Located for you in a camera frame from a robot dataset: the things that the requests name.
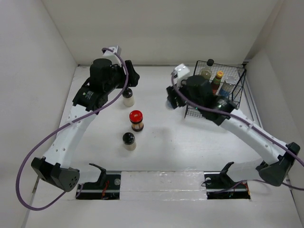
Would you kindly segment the red lid sauce jar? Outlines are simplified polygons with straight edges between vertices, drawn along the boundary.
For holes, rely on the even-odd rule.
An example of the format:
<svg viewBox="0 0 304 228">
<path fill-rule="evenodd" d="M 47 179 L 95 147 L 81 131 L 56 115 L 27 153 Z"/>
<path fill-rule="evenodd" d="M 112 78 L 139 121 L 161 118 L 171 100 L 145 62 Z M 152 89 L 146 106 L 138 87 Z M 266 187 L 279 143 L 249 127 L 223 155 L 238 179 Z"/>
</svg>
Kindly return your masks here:
<svg viewBox="0 0 304 228">
<path fill-rule="evenodd" d="M 139 110 L 133 110 L 130 112 L 129 114 L 129 120 L 131 122 L 131 128 L 135 131 L 135 132 L 140 132 L 143 130 L 144 128 L 144 124 L 143 124 L 143 114 L 141 111 Z"/>
</svg>

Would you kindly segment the tall dark sauce bottle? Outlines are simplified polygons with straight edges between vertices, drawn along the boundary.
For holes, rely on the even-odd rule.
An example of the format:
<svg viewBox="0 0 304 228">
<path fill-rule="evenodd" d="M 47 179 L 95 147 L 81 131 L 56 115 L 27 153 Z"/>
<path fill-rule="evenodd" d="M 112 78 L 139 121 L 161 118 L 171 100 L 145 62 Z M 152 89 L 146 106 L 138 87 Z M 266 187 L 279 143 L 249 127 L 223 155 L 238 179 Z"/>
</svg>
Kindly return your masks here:
<svg viewBox="0 0 304 228">
<path fill-rule="evenodd" d="M 206 66 L 204 68 L 201 69 L 200 71 L 200 76 L 202 76 L 204 79 L 206 80 L 210 80 L 212 77 L 212 69 L 211 67 L 214 64 L 214 60 L 213 59 L 209 59 L 206 63 Z"/>
</svg>

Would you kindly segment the silver cap blue label shaker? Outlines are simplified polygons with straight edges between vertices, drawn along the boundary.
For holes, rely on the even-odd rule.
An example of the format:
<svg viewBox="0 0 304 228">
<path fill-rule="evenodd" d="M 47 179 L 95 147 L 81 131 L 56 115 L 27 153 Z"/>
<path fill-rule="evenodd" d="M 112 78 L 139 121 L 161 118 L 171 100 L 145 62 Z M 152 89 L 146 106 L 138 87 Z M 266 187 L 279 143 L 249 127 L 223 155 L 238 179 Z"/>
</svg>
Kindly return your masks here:
<svg viewBox="0 0 304 228">
<path fill-rule="evenodd" d="M 233 76 L 227 76 L 218 94 L 220 96 L 229 97 L 234 87 L 236 86 L 236 79 Z"/>
<path fill-rule="evenodd" d="M 172 107 L 172 105 L 171 105 L 171 103 L 170 103 L 169 100 L 166 100 L 165 107 L 166 107 L 166 109 L 168 109 L 168 110 L 172 110 L 172 109 L 173 109 L 173 107 Z"/>
</svg>

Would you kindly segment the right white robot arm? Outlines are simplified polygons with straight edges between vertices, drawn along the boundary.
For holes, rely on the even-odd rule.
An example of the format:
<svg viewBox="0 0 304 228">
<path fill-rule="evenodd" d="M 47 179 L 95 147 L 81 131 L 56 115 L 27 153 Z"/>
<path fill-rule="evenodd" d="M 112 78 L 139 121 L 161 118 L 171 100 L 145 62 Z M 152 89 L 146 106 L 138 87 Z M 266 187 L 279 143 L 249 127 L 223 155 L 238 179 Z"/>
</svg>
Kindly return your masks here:
<svg viewBox="0 0 304 228">
<path fill-rule="evenodd" d="M 295 161 L 303 164 L 297 156 L 298 144 L 285 143 L 248 120 L 229 98 L 213 94 L 210 83 L 203 77 L 172 75 L 171 83 L 166 90 L 173 109 L 186 105 L 196 108 L 205 119 L 234 134 L 260 156 L 251 162 L 227 163 L 218 175 L 223 186 L 258 180 L 278 187 Z"/>
</svg>

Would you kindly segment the yellow cap chili sauce bottle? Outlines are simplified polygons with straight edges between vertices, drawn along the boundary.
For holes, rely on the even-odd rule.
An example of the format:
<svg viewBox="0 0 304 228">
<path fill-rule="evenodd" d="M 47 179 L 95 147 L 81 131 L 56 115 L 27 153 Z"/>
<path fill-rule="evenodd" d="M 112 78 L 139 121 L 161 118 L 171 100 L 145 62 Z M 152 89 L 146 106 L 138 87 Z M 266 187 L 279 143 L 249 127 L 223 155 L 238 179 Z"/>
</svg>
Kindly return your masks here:
<svg viewBox="0 0 304 228">
<path fill-rule="evenodd" d="M 213 95 L 216 94 L 216 92 L 220 86 L 223 75 L 224 75 L 223 71 L 218 71 L 216 73 L 216 76 L 213 78 L 213 80 L 211 82 L 211 88 L 212 88 Z"/>
</svg>

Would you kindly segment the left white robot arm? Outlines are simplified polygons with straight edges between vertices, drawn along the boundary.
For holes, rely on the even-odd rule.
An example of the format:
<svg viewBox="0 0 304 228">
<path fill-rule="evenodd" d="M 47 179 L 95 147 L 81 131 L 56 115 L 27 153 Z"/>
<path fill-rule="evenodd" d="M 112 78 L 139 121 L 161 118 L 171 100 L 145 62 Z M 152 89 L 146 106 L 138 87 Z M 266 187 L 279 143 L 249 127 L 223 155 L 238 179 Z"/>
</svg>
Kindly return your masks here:
<svg viewBox="0 0 304 228">
<path fill-rule="evenodd" d="M 80 170 L 71 168 L 73 153 L 89 124 L 99 114 L 109 94 L 115 89 L 135 87 L 139 74 L 130 60 L 125 61 L 129 75 L 110 60 L 100 58 L 90 66 L 90 76 L 76 93 L 66 122 L 69 126 L 61 130 L 42 158 L 35 157 L 31 167 L 43 181 L 70 192 L 80 181 Z"/>
</svg>

